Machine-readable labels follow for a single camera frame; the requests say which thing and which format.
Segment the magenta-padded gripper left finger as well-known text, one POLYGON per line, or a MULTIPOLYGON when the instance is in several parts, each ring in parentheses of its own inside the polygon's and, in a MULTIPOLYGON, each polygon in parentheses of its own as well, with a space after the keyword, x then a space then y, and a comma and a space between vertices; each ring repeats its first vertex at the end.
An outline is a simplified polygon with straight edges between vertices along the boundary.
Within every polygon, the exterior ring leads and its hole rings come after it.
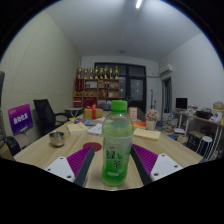
POLYGON ((46 171, 82 186, 94 155, 94 146, 91 145, 68 157, 58 157, 46 168, 46 171))

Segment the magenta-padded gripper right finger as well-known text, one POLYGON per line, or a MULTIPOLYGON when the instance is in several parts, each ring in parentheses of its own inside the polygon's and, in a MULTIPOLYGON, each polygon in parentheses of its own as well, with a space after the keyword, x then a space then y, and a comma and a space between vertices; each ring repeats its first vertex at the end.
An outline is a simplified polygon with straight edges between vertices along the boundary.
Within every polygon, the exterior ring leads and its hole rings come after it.
POLYGON ((164 178, 182 167, 166 154, 155 154, 141 146, 132 145, 131 155, 144 185, 164 178))

